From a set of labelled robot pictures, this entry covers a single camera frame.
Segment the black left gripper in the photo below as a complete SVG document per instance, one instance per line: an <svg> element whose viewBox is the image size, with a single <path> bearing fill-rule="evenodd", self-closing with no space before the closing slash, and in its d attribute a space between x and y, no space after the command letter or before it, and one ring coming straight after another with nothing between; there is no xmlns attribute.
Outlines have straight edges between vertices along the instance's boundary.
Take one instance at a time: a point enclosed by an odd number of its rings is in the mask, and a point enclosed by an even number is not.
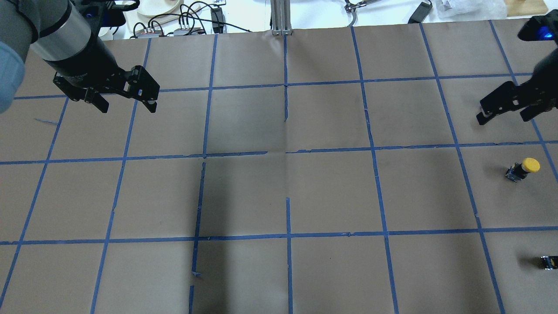
<svg viewBox="0 0 558 314"><path fill-rule="evenodd" d="M53 84L72 101L84 101L102 113L109 102L100 93L132 98L155 113L160 85L141 65L125 71L89 26L44 30L44 61L54 69Z"/></svg>

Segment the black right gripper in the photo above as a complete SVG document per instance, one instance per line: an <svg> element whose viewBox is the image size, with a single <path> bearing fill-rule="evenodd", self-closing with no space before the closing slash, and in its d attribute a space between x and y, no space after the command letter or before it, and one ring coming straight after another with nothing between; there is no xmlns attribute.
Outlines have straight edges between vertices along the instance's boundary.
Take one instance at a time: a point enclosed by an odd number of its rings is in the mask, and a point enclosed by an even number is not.
<svg viewBox="0 0 558 314"><path fill-rule="evenodd" d="M520 85L506 81L482 98L476 119L483 126L498 115L522 109L520 116L528 122L556 108L557 79L534 74Z"/></svg>

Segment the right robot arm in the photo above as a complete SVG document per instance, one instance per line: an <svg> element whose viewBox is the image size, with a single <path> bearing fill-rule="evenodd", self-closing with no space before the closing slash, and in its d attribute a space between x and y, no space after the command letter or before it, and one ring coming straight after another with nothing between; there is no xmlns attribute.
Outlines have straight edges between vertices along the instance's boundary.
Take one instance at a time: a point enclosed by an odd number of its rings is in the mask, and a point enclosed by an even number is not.
<svg viewBox="0 0 558 314"><path fill-rule="evenodd" d="M520 111L524 122L557 107L558 53L554 50L536 64L531 78L514 84L508 80L480 100L479 125L510 111Z"/></svg>

